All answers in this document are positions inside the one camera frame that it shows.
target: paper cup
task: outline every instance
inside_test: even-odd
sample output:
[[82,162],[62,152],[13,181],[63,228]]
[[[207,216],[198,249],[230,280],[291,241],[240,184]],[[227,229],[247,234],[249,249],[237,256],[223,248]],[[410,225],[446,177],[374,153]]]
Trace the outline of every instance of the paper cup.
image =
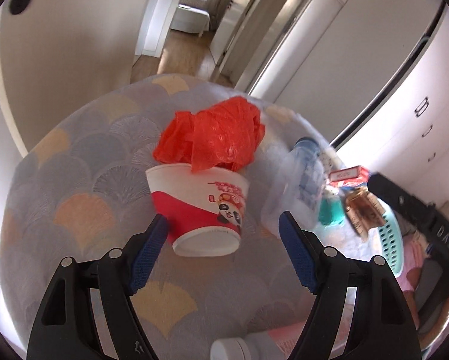
[[215,257],[238,249],[249,188],[243,176],[217,167],[191,173],[190,164],[174,163],[148,169],[146,177],[177,255]]

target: laundry basket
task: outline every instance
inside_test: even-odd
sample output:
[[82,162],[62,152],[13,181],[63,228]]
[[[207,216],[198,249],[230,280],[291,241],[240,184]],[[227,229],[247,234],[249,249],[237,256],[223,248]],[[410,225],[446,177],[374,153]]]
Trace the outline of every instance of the laundry basket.
[[398,277],[401,275],[404,266],[403,237],[401,237],[400,226],[398,225],[398,220],[396,220],[396,216],[394,216],[391,207],[381,199],[379,199],[379,202],[386,210],[383,214],[386,225],[377,228],[383,247],[383,257],[391,267],[394,276]]

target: panda cartoon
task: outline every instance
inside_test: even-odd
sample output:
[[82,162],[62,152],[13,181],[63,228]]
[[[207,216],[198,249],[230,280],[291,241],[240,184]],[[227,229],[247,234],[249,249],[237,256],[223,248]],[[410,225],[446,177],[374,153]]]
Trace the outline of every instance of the panda cartoon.
[[241,230],[243,224],[244,204],[242,198],[238,195],[231,195],[229,193],[221,193],[218,198],[218,221],[221,223],[231,223]]

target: plastic water bottle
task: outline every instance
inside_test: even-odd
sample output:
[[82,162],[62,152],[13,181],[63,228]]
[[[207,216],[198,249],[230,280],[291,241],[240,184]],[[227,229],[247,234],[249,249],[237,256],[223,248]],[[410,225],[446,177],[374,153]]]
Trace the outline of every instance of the plastic water bottle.
[[301,138],[283,158],[261,210],[262,225],[278,238],[278,221],[284,211],[290,211],[303,230],[317,224],[324,184],[319,151],[314,139]]

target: blue gripper pad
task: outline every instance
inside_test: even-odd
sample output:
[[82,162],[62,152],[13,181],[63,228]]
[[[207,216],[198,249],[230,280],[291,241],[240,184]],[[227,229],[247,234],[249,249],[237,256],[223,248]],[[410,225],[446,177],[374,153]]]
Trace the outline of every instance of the blue gripper pad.
[[147,240],[137,253],[131,266],[129,289],[133,294],[146,285],[151,275],[161,248],[168,237],[168,221],[162,215],[157,216],[151,225],[149,225],[145,234],[148,236]]
[[279,231],[286,252],[295,268],[299,281],[316,295],[319,284],[316,278],[316,265],[310,251],[302,241],[304,234],[291,213],[284,212],[280,216]]

